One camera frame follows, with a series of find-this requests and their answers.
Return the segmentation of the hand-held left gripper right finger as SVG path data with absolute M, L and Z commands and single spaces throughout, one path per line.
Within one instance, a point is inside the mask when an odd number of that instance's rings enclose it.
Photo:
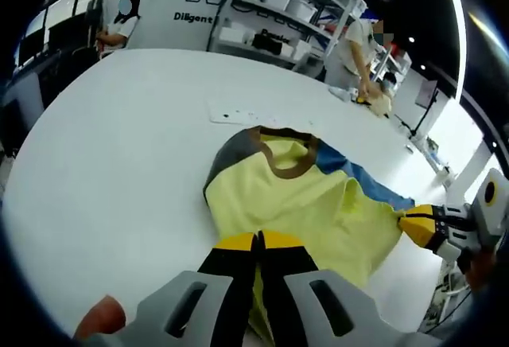
M 295 236 L 258 233 L 262 300 L 276 346 L 439 346 L 382 320 L 375 301 L 335 271 L 321 270 Z

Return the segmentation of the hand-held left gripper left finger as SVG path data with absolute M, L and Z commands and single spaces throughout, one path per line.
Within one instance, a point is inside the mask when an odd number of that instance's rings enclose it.
M 221 240 L 197 271 L 182 271 L 138 304 L 119 331 L 87 346 L 240 346 L 252 306 L 254 233 Z

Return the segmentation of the person's right hand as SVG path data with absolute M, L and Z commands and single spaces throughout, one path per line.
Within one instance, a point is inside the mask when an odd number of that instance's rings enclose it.
M 470 268 L 464 273 L 472 292 L 481 290 L 488 282 L 496 263 L 494 248 L 481 248 L 470 260 Z

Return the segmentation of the person's left hand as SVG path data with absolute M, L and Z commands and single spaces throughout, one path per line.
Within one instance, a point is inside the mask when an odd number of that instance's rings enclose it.
M 104 296 L 83 317 L 73 338 L 84 340 L 94 333 L 112 334 L 126 325 L 121 304 L 110 295 Z

